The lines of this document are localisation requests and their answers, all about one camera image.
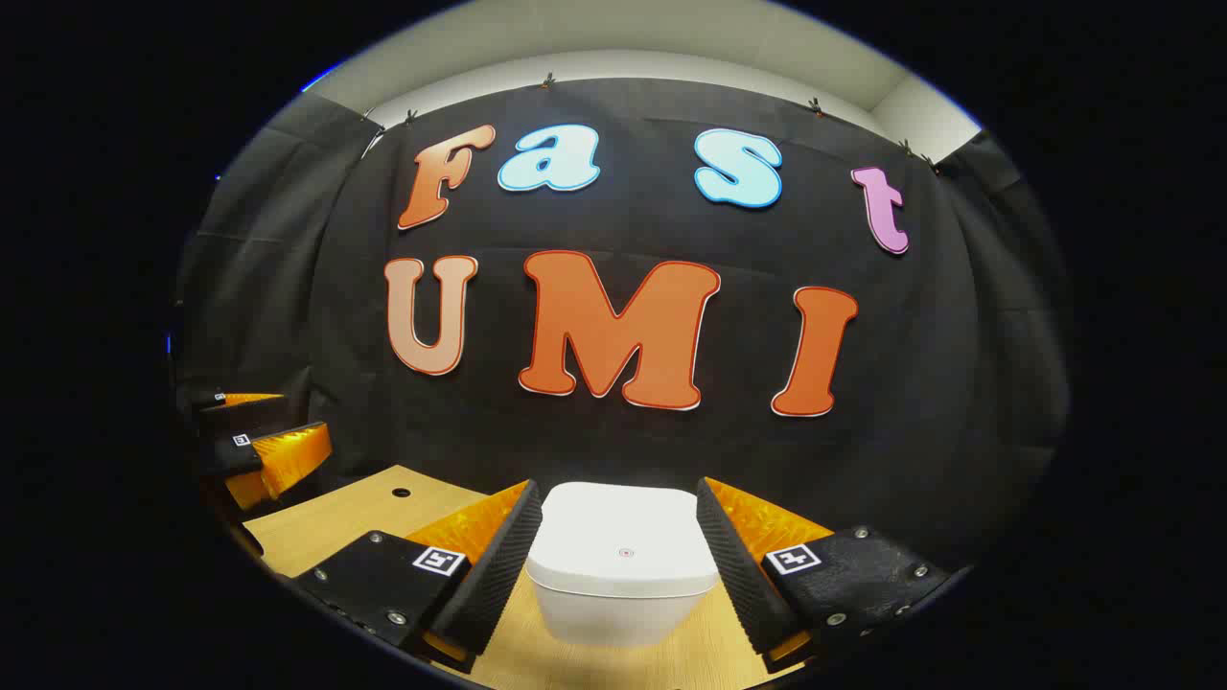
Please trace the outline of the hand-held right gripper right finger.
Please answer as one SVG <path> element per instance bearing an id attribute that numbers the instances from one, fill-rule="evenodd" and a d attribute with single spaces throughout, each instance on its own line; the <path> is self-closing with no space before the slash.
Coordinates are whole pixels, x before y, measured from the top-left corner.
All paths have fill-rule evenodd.
<path id="1" fill-rule="evenodd" d="M 696 495 L 710 557 L 767 672 L 866 654 L 952 586 L 947 568 L 866 524 L 832 530 L 713 478 Z"/>

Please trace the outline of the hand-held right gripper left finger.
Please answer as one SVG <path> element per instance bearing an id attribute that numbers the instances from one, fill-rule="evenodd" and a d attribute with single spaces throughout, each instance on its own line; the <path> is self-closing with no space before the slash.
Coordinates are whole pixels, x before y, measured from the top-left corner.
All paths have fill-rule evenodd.
<path id="1" fill-rule="evenodd" d="M 467 673 L 494 637 L 541 519 L 529 479 L 409 537 L 368 530 L 292 581 L 364 634 Z"/>

